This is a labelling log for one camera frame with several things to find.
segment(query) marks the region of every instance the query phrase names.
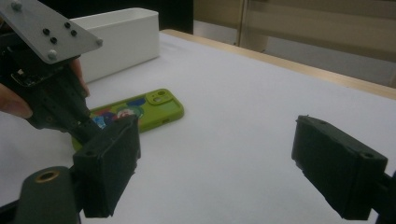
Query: robotic arm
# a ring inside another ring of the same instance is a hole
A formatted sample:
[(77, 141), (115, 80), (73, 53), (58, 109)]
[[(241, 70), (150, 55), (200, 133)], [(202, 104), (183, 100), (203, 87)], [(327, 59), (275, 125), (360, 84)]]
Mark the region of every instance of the robotic arm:
[(0, 17), (15, 32), (0, 35), (0, 83), (32, 108), (34, 127), (68, 132), (83, 145), (70, 169), (26, 178), (20, 199), (0, 208), (0, 222), (79, 223), (81, 209), (86, 217), (113, 215), (140, 158), (137, 117), (99, 128), (69, 67), (102, 39), (36, 0), (0, 0)]

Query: green phone case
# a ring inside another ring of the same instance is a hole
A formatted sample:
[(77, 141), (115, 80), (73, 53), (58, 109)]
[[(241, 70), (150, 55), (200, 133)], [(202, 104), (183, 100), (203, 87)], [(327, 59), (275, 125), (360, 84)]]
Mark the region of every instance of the green phone case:
[[(102, 129), (114, 120), (132, 114), (139, 117), (138, 127), (142, 133), (182, 118), (184, 108), (172, 92), (159, 89), (91, 110), (92, 120)], [(74, 138), (73, 148), (81, 148)]]

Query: finger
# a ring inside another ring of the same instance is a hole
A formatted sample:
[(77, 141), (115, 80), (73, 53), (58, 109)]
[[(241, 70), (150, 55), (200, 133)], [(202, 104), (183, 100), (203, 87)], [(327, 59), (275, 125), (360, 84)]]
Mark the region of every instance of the finger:
[(75, 59), (73, 62), (71, 62), (70, 68), (76, 74), (79, 83), (81, 83), (82, 88), (84, 88), (84, 91), (87, 92), (87, 96), (90, 96), (90, 90), (88, 89), (88, 86), (85, 83), (84, 78), (82, 76), (81, 63), (79, 62), (79, 59)]
[(32, 117), (33, 111), (14, 91), (0, 84), (0, 111), (23, 119)]

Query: screw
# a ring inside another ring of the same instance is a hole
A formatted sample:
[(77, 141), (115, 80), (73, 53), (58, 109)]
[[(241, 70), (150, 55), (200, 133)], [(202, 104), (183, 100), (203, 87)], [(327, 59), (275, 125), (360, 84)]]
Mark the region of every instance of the screw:
[(22, 9), (22, 3), (20, 0), (12, 0), (11, 2), (11, 7), (12, 9), (14, 9), (15, 11), (21, 11)]
[(55, 61), (55, 60), (56, 60), (57, 54), (58, 54), (58, 53), (56, 52), (55, 49), (50, 49), (47, 55), (48, 55), (48, 57), (49, 57), (50, 60)]
[(58, 42), (58, 39), (55, 37), (51, 37), (49, 40), (52, 44), (56, 44)]
[(70, 23), (69, 23), (69, 22), (65, 22), (65, 23), (64, 23), (64, 27), (66, 27), (67, 29), (69, 29), (69, 28), (70, 28), (70, 26), (71, 26), (71, 25), (70, 25)]
[(98, 37), (96, 39), (96, 44), (99, 45), (99, 46), (102, 46), (103, 45), (103, 39)]
[(49, 35), (49, 34), (50, 34), (50, 30), (47, 29), (47, 28), (44, 28), (44, 29), (43, 29), (43, 34), (44, 34), (44, 35)]

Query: smartphone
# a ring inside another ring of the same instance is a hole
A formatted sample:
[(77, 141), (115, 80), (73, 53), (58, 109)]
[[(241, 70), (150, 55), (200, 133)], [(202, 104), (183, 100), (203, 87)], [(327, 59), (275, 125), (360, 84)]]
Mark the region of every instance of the smartphone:
[[(92, 120), (102, 129), (114, 120), (129, 115), (137, 115), (139, 132), (142, 133), (181, 119), (184, 108), (172, 92), (159, 89), (91, 110)], [(74, 138), (73, 148), (81, 148)]]

